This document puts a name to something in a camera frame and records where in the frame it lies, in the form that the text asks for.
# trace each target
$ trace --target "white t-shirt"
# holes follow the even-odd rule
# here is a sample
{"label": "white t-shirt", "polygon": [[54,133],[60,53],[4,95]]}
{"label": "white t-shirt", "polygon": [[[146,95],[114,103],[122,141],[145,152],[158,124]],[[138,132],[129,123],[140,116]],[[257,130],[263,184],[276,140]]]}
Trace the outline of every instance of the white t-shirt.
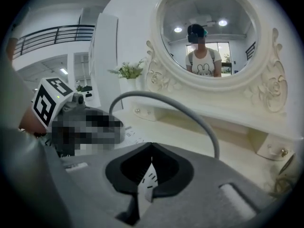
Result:
{"label": "white t-shirt", "polygon": [[[220,57],[219,52],[216,50],[213,50],[213,51],[214,51],[214,61],[216,62],[216,61],[221,60],[222,58]],[[214,63],[213,63],[209,50],[207,50],[206,56],[201,59],[197,58],[195,56],[195,53],[193,52],[192,62],[193,62],[192,72],[194,74],[213,77]],[[186,65],[189,65],[189,66],[191,65],[188,55],[186,56]]]}
{"label": "white t-shirt", "polygon": [[18,128],[34,93],[13,69],[4,50],[0,51],[0,127]]}

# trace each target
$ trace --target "black opening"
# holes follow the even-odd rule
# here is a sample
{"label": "black opening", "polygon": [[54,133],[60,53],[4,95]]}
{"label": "black opening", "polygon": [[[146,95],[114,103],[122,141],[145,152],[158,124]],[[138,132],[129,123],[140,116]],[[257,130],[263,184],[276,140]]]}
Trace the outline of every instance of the black opening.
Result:
{"label": "black opening", "polygon": [[179,170],[179,164],[175,159],[155,148],[152,144],[125,160],[121,164],[120,170],[125,177],[138,186],[147,172],[151,160],[156,170],[159,185],[170,180]]}
{"label": "black opening", "polygon": [[138,212],[138,200],[137,195],[132,195],[133,198],[129,204],[128,210],[122,212],[116,216],[116,219],[130,225],[134,226],[137,221],[139,221],[139,212]]}

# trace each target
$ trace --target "gray plastic surface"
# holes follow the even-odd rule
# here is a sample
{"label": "gray plastic surface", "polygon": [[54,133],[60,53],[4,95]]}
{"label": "gray plastic surface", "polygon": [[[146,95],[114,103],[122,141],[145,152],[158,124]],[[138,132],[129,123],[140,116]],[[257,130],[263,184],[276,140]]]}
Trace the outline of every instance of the gray plastic surface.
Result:
{"label": "gray plastic surface", "polygon": [[[25,133],[1,130],[1,164],[8,180],[43,219],[56,227],[130,227],[117,219],[131,197],[117,193],[105,177],[111,160],[141,146],[104,151],[101,155],[58,158],[51,147]],[[154,199],[137,228],[232,227],[243,220],[219,188],[231,183],[259,212],[271,199],[252,182],[223,162],[173,146],[166,149],[188,159],[192,182],[178,195]],[[68,173],[64,166],[86,162]]]}
{"label": "gray plastic surface", "polygon": [[239,225],[244,221],[219,188],[226,183],[235,186],[257,212],[270,204],[270,197],[225,163],[173,146],[161,146],[190,161],[194,177],[178,195],[154,199],[136,227],[225,228]]}
{"label": "gray plastic surface", "polygon": [[[127,202],[119,200],[121,194],[115,195],[115,191],[105,177],[105,167],[111,160],[140,146],[142,144],[104,152],[102,156],[66,157],[62,161],[65,165],[87,162],[89,167],[70,173],[72,179],[99,203],[103,200],[105,203],[110,202],[102,206],[108,210],[108,213],[115,214],[113,210],[118,208],[116,205],[121,207],[121,204]],[[162,144],[161,146],[189,160],[194,168],[194,178],[178,195],[154,199],[153,204],[135,227],[224,228],[239,225],[244,220],[219,188],[226,183],[231,183],[257,213],[270,204],[271,199],[262,190],[225,163],[173,146]]]}

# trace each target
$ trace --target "person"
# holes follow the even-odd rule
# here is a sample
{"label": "person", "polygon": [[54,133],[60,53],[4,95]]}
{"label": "person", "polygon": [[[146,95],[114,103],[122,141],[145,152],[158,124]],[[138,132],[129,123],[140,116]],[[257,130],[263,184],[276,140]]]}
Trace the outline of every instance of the person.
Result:
{"label": "person", "polygon": [[29,8],[25,8],[13,22],[9,39],[0,49],[0,80],[5,86],[5,90],[0,93],[1,99],[5,99],[0,106],[0,127],[21,128],[30,133],[46,133],[45,127],[31,109],[33,93],[12,67],[15,47],[28,17]]}
{"label": "person", "polygon": [[188,41],[195,50],[186,56],[187,70],[201,76],[222,77],[222,59],[218,51],[206,47],[206,35],[207,31],[199,24],[188,27]]}

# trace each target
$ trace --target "paper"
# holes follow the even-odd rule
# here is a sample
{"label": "paper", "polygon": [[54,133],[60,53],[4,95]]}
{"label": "paper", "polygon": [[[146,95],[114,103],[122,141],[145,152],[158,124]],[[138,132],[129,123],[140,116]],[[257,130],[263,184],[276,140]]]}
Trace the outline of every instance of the paper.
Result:
{"label": "paper", "polygon": [[141,133],[138,130],[135,130],[133,127],[128,126],[125,128],[125,139],[122,143],[116,144],[115,149],[120,149],[130,145],[138,143],[151,142],[151,139],[148,139],[145,134]]}
{"label": "paper", "polygon": [[143,179],[141,180],[140,184],[138,185],[138,211],[139,216],[142,217],[147,209],[151,206],[152,197],[153,197],[153,189],[158,186],[157,174],[156,170],[152,164],[152,157],[151,157],[151,164],[145,173]]}

